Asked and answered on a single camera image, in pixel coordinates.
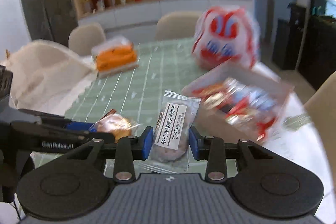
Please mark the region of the bread bun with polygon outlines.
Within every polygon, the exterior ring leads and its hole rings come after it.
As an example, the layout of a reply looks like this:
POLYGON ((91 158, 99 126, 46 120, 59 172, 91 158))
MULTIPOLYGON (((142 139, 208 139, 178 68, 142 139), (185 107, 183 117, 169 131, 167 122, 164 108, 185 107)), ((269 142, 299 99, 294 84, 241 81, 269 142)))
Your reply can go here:
POLYGON ((109 133, 114 136, 114 142, 117 143, 121 138, 134 135, 139 126, 138 122, 122 116, 115 109, 111 109, 99 121, 94 123, 89 128, 89 131, 109 133))

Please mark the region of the sandwich biscuit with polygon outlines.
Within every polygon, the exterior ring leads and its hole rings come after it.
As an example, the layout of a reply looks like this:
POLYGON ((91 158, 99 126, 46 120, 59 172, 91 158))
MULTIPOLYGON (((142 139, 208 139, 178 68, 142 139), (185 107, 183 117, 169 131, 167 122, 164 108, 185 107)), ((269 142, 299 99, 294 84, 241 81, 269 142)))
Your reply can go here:
POLYGON ((189 128, 201 104, 170 90, 163 95, 149 157, 139 163, 141 170, 153 173, 185 173, 189 168, 189 128))

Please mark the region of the red chicken snack pouch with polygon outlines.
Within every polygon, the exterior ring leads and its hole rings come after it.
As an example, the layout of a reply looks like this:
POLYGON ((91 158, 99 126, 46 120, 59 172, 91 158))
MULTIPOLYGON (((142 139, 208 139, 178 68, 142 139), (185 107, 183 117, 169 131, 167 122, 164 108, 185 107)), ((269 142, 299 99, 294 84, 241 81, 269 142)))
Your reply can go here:
POLYGON ((280 110, 267 91, 232 77, 195 89, 192 95, 201 98, 197 125, 226 141, 264 141, 280 110))

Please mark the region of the pink cardboard box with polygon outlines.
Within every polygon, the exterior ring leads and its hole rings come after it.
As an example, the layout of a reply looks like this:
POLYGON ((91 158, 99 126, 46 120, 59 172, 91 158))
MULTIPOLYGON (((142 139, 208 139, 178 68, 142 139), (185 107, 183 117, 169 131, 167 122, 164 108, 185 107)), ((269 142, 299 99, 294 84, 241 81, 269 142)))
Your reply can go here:
POLYGON ((280 127, 293 87, 274 80, 257 67, 226 62, 182 89, 201 98, 194 121, 199 131, 226 142, 249 139, 263 143, 280 127))

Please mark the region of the beige mesh food cover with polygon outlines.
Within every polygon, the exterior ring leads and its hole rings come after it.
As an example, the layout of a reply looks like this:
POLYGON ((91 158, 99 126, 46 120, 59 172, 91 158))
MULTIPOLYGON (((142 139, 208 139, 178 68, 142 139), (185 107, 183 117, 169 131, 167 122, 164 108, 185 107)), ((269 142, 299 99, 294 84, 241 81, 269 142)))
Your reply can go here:
POLYGON ((95 67, 74 51, 41 39, 11 53, 1 64, 13 72, 10 95, 17 109, 36 110, 85 77, 97 75, 95 67))

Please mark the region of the green checkered tablecloth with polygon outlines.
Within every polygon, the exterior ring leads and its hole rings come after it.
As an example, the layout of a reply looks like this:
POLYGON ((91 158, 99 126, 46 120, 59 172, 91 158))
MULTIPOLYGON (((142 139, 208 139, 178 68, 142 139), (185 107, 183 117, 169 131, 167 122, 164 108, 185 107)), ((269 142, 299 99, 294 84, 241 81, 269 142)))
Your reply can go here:
POLYGON ((93 123, 115 109, 142 127, 154 126, 164 91, 180 93, 204 73, 191 56, 192 45, 192 38, 139 43, 137 68, 104 79, 88 75, 40 110, 93 123))

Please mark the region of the orange tissue box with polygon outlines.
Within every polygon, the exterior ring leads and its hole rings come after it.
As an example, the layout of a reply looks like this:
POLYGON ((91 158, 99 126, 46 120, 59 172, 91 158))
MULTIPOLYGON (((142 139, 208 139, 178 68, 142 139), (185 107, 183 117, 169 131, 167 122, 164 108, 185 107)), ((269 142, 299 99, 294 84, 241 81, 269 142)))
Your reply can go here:
POLYGON ((91 49, 98 78, 105 78, 138 67, 134 44, 124 36, 115 36, 91 49))

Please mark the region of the beige chair far left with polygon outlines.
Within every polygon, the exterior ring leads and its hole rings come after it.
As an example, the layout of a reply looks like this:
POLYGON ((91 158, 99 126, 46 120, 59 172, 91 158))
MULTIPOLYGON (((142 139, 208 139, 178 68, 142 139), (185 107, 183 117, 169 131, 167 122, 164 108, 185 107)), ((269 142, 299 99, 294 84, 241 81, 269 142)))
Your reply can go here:
POLYGON ((85 24, 72 30, 68 48, 79 56, 91 54, 91 49, 106 41, 104 30, 99 23, 85 24))

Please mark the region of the beige chair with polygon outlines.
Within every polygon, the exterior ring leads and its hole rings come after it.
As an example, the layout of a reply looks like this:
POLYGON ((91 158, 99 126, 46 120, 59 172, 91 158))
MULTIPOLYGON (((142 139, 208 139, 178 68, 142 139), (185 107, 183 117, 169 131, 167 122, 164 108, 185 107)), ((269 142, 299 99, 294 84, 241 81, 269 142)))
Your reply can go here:
POLYGON ((335 162, 335 87, 333 73, 304 105, 319 132, 331 164, 335 162))
POLYGON ((155 40, 174 40, 193 37, 200 11, 175 11, 161 17, 155 29, 155 40))
POLYGON ((91 54, 91 49, 106 41, 104 30, 99 23, 85 24, 72 30, 68 48, 79 56, 91 54))

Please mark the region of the red white bunny bag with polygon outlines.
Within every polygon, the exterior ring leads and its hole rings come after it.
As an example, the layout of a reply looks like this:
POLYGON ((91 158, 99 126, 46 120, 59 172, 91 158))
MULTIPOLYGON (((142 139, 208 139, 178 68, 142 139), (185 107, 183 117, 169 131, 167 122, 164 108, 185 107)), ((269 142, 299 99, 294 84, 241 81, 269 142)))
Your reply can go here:
POLYGON ((197 20, 191 54, 211 70, 227 61, 253 68, 260 60, 260 26, 240 6, 212 6, 197 20))

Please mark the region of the beige chair right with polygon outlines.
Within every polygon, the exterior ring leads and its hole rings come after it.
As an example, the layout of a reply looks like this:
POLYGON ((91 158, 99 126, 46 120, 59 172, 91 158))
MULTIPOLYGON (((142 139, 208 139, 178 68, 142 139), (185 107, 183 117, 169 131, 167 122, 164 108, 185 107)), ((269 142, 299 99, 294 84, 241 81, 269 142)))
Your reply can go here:
POLYGON ((333 73, 304 105, 319 132, 331 164, 335 162, 335 87, 333 73))

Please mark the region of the beige chair far middle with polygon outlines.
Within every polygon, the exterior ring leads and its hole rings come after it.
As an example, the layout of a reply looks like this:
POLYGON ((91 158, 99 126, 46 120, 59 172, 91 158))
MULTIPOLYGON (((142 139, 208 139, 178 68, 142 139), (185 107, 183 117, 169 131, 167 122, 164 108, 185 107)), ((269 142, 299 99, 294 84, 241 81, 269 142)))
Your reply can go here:
POLYGON ((174 40, 193 37, 200 11, 175 11, 161 17, 155 29, 155 40, 174 40))

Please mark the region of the black fish tank cabinet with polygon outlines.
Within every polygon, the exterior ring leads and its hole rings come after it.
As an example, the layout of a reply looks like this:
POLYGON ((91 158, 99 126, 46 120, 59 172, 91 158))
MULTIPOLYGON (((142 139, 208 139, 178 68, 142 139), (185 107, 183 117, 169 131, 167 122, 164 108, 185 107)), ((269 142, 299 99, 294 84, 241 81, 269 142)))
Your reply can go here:
POLYGON ((318 90, 335 72, 335 61, 335 1, 310 0, 298 72, 318 90))

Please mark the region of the black water dispenser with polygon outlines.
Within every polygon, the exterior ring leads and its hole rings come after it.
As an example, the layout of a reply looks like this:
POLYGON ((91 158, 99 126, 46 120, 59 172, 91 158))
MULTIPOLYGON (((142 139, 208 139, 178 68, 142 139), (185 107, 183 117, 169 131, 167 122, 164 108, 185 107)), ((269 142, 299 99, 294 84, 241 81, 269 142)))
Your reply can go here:
POLYGON ((279 19, 272 61, 284 71, 295 70, 305 26, 306 8, 296 3, 288 5, 289 20, 279 19))

